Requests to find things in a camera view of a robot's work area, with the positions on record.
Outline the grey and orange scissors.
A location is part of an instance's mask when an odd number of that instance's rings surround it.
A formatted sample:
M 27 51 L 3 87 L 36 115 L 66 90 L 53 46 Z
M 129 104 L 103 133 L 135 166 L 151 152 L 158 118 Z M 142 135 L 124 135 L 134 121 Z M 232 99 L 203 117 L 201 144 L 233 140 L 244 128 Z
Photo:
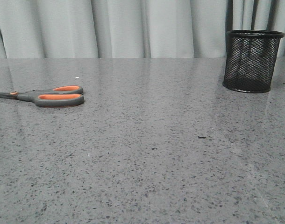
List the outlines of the grey and orange scissors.
M 38 107 L 70 107 L 84 103 L 83 88 L 78 85 L 26 92 L 0 92 L 0 98 L 32 102 Z

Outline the black mesh pen bucket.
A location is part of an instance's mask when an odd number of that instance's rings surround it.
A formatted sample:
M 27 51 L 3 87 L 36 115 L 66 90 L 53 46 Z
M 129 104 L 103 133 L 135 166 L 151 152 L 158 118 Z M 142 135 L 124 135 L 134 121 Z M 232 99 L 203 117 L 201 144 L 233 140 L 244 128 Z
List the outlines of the black mesh pen bucket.
M 228 31 L 223 86 L 246 93 L 268 92 L 279 44 L 284 36 L 279 31 Z

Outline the grey curtain backdrop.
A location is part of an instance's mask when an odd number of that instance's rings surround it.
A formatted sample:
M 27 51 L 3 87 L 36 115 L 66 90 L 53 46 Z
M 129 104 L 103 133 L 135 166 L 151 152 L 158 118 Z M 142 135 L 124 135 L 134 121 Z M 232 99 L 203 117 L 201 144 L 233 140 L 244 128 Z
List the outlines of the grey curtain backdrop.
M 0 0 L 0 58 L 223 57 L 238 29 L 285 33 L 285 0 Z

